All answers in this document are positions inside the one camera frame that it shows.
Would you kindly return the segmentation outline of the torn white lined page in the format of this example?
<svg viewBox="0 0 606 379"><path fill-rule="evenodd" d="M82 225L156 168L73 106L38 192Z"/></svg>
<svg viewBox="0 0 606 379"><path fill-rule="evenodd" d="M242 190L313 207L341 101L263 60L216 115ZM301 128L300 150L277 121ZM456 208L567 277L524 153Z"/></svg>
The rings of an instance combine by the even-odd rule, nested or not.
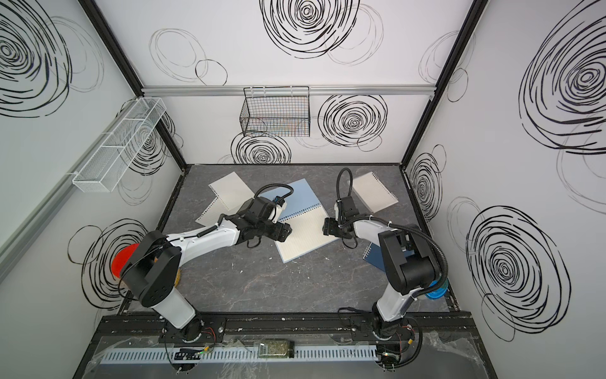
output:
<svg viewBox="0 0 606 379"><path fill-rule="evenodd" d="M244 202L253 197L251 189L235 172L214 181L209 187L227 210L239 209Z"/></svg>

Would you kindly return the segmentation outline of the torn lined paper page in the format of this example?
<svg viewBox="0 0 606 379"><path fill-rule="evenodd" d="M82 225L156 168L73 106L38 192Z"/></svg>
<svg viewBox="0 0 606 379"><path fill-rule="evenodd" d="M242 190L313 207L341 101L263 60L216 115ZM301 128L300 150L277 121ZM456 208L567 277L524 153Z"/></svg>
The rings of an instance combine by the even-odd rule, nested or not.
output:
<svg viewBox="0 0 606 379"><path fill-rule="evenodd" d="M227 214L228 209L222 203L219 197L216 197L211 204L203 211L196 219L196 222L204 227L209 227L215 224L222 214Z"/></svg>

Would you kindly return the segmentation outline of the white lined spiral notebook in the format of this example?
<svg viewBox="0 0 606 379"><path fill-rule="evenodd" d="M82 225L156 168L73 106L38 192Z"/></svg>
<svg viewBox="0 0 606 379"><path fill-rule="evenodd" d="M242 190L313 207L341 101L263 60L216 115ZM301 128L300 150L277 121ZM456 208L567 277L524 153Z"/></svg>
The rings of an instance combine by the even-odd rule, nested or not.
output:
<svg viewBox="0 0 606 379"><path fill-rule="evenodd" d="M353 192L371 213L378 213L399 202L374 172L358 176L353 180Z"/></svg>

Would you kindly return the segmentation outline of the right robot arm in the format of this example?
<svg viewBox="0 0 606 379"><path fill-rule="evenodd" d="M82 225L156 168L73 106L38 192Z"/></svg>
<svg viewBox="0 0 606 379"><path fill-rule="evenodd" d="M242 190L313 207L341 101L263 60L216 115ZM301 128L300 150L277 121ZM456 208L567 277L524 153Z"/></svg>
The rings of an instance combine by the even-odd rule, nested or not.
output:
<svg viewBox="0 0 606 379"><path fill-rule="evenodd" d="M351 170L342 169L336 181L336 216L324 220L322 232L342 241L369 241L380 247L388 279L383 295L372 308L372 331L386 340L397 328L407 325L405 315L422 295L439 289L448 278L448 261L437 243L414 225L399 225L370 214L361 214L348 193L340 193L341 178Z"/></svg>

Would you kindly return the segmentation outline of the light blue notebook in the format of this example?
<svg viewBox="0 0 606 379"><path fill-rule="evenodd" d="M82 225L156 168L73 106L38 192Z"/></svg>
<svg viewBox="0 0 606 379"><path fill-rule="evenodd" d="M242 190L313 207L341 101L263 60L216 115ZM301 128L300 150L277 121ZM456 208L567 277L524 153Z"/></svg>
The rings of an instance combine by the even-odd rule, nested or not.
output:
<svg viewBox="0 0 606 379"><path fill-rule="evenodd" d="M289 224L292 232L284 243L276 243L283 263L337 240L336 237L323 233L328 213L309 183L303 178L289 186L294 189L294 193L286 198L286 208L282 211L279 222Z"/></svg>

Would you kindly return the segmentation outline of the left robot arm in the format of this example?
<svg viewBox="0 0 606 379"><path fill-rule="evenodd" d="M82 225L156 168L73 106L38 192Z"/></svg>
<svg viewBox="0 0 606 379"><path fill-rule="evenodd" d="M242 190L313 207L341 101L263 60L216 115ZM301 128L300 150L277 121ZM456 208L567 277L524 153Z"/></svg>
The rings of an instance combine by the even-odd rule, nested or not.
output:
<svg viewBox="0 0 606 379"><path fill-rule="evenodd" d="M193 343L206 333L194 306L176 288L180 268L205 254L263 238L284 243L292 233L290 224L279 221L294 194L290 185L272 183L260 188L236 213L222 214L209 227L181 234L149 232L139 243L121 249L112 259L110 271L144 307L153 309Z"/></svg>

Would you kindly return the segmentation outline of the dark blue notebook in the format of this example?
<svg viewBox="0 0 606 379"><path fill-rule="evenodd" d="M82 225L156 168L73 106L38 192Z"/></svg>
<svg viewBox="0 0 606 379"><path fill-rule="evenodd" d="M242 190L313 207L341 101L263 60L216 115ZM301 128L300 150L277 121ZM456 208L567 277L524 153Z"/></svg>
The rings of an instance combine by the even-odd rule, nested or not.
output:
<svg viewBox="0 0 606 379"><path fill-rule="evenodd" d="M382 271L383 273L385 272L382 251L380 249L380 246L378 246L377 244L371 243L366 248L362 259L366 263L374 266L375 268L378 268L378 270Z"/></svg>

